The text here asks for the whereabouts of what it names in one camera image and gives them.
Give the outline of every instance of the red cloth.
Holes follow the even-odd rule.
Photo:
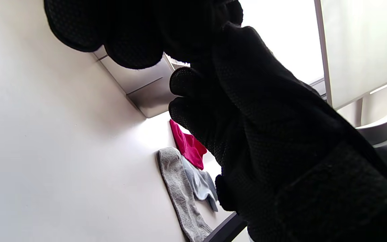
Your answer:
[[[193,135],[183,133],[178,124],[170,119],[172,136],[174,136],[177,149],[192,165],[202,170],[204,169],[203,155],[207,149]]]

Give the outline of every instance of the gloved hand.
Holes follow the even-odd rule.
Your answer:
[[[210,56],[173,73],[169,112],[221,165],[220,204],[254,241],[346,239],[386,208],[374,151],[254,29],[227,24]]]
[[[238,0],[44,0],[44,9],[62,43],[83,52],[103,45],[130,69],[154,66],[163,52],[197,61],[226,21],[243,21]]]

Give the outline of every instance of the gray towel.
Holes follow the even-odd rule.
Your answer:
[[[181,162],[195,197],[198,200],[206,200],[213,211],[217,212],[216,201],[218,195],[216,194],[216,187],[210,174],[206,171],[198,170],[183,155],[181,156]]]
[[[213,230],[195,206],[194,193],[184,172],[180,152],[174,147],[159,150],[158,164],[185,236],[190,242],[203,242]]]

